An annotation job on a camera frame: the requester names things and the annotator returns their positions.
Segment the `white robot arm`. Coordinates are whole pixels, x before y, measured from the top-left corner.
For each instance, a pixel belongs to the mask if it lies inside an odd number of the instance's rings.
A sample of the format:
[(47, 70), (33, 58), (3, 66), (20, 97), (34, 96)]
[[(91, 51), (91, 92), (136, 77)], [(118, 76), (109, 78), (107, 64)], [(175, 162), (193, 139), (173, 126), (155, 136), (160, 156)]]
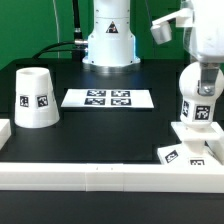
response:
[[(106, 71), (139, 63), (130, 31), (130, 0), (93, 2), (94, 28), (83, 63)], [(199, 94), (213, 96), (219, 66), (224, 63), (224, 0), (182, 0), (178, 11), (152, 22), (156, 43), (172, 39), (172, 20), (184, 29), (184, 48), (200, 64)]]

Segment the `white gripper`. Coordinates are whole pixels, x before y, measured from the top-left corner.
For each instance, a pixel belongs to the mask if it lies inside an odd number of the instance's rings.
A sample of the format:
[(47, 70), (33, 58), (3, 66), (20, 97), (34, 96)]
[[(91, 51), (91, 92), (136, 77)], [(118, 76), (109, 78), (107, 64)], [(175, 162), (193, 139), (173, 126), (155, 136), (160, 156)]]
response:
[(220, 65), (224, 63), (224, 0), (181, 0), (180, 9), (152, 22), (157, 44), (172, 39), (170, 22), (184, 29), (184, 49), (200, 63), (198, 93), (213, 96)]

